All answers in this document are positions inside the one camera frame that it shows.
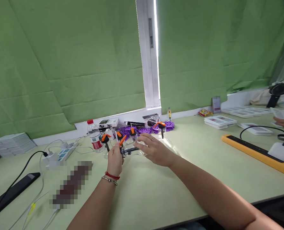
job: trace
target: light green desk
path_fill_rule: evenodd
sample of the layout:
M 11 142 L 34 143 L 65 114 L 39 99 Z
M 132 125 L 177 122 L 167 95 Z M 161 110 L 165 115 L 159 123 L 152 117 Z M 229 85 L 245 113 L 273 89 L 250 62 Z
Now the light green desk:
M 251 119 L 226 116 L 238 122 L 259 125 L 270 126 L 272 121 L 271 114 Z M 221 136 L 225 134 L 239 137 L 242 129 L 238 126 L 216 130 L 205 125 L 200 116 L 179 118 L 174 122 L 176 128 L 168 132 L 167 136 L 181 156 L 222 180 L 248 202 L 255 203 L 284 195 L 284 174 L 221 141 Z M 255 136 L 245 132 L 243 139 L 269 150 L 278 141 L 276 135 L 279 131 L 273 131 L 273 136 Z M 90 146 L 88 138 L 85 138 L 83 145 Z M 44 146 L 37 147 L 32 153 L 43 149 Z M 0 159 L 0 195 L 17 177 L 32 153 Z M 39 171 L 39 156 L 40 154 L 33 158 L 24 175 Z M 47 229 L 66 229 L 107 167 L 107 159 L 102 154 L 80 155 L 73 152 L 67 164 L 73 168 L 78 161 L 93 161 L 92 175 L 74 205 L 70 209 L 60 210 Z M 59 186 L 68 174 L 69 166 L 62 167 L 59 171 L 47 171 L 43 167 L 43 193 Z M 7 230 L 15 222 L 37 194 L 41 184 L 41 180 L 37 179 L 0 213 L 0 229 Z M 47 195 L 38 201 L 26 229 L 41 230 L 51 213 Z M 205 215 L 190 192 L 168 168 L 157 166 L 138 155 L 125 158 L 110 214 L 109 229 L 156 229 Z M 23 219 L 13 229 L 21 229 Z

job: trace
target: bottle label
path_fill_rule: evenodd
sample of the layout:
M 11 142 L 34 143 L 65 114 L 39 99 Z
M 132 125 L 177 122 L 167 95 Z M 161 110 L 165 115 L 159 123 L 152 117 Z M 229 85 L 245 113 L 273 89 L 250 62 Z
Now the bottle label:
M 91 137 L 91 142 L 93 144 L 93 148 L 94 149 L 100 149 L 102 147 L 100 139 L 101 139 L 101 134 L 100 133 L 96 137 Z

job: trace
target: power strip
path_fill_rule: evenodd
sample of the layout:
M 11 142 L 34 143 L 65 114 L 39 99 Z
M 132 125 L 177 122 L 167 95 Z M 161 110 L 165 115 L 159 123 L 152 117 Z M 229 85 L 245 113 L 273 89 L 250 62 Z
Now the power strip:
M 59 156 L 59 160 L 58 161 L 66 161 L 67 158 L 72 154 L 72 152 L 75 150 L 75 148 L 73 147 L 76 147 L 79 143 L 76 142 L 74 143 L 70 148 L 67 148 L 67 149 L 62 149 L 59 153 L 58 153 L 58 156 Z
M 44 160 L 47 162 L 46 168 L 50 169 L 52 167 L 62 165 L 61 162 L 68 159 L 68 157 L 75 150 L 74 147 L 77 147 L 78 144 L 78 142 L 75 142 L 74 144 L 66 144 L 66 146 L 68 146 L 66 149 L 61 149 L 59 153 L 54 152 L 52 155 L 48 155 L 46 158 L 44 158 Z
M 284 173 L 284 161 L 272 155 L 269 155 L 267 150 L 232 135 L 222 136 L 222 141 L 267 164 L 268 166 L 271 166 L 272 168 Z

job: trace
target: plastic water bottle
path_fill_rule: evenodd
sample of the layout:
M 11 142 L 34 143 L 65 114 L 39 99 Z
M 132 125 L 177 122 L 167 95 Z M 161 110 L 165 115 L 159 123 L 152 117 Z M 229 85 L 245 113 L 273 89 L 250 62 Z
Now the plastic water bottle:
M 94 125 L 93 120 L 88 120 L 88 136 L 91 139 L 94 151 L 100 153 L 103 151 L 103 145 L 101 144 L 101 134 L 99 129 Z

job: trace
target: white wall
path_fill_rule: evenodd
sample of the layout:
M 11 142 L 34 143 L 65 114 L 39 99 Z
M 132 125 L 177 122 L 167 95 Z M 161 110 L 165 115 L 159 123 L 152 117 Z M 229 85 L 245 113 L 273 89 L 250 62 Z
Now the white wall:
M 241 91 L 238 93 L 232 93 L 227 95 L 227 101 L 222 103 L 222 108 L 228 108 L 228 107 L 233 107 L 233 106 L 239 106 L 239 105 L 248 105 L 250 99 L 252 99 L 257 93 L 262 92 L 266 88 L 261 88 L 261 89 L 253 89 L 253 90 L 246 90 L 246 91 Z M 195 110 L 189 110 L 189 111 L 183 111 L 183 112 L 176 112 L 173 113 L 173 108 L 172 110 L 172 118 L 180 118 L 180 117 L 188 117 L 188 116 L 193 116 L 196 115 L 202 108 L 198 108 Z M 126 113 L 121 113 L 106 118 L 118 118 L 119 119 L 119 124 L 123 124 L 125 121 L 136 121 L 136 122 L 144 122 L 142 116 L 149 115 L 157 113 L 161 115 L 161 107 L 156 107 L 156 108 L 151 108 L 151 109 L 139 109 L 131 112 L 126 112 Z M 94 123 L 99 124 L 99 122 L 104 119 L 104 118 L 99 118 L 95 119 Z M 168 116 L 166 114 L 163 114 L 161 116 L 161 120 L 167 120 Z M 75 124 L 75 127 L 77 130 L 69 131 L 66 133 L 61 133 L 61 134 L 56 134 L 56 135 L 51 135 L 47 137 L 41 137 L 34 139 L 33 141 L 37 145 L 43 145 L 43 144 L 48 144 L 54 140 L 61 139 L 61 140 L 71 140 L 75 139 L 81 136 L 84 136 L 87 133 L 87 123 L 86 122 L 81 122 Z

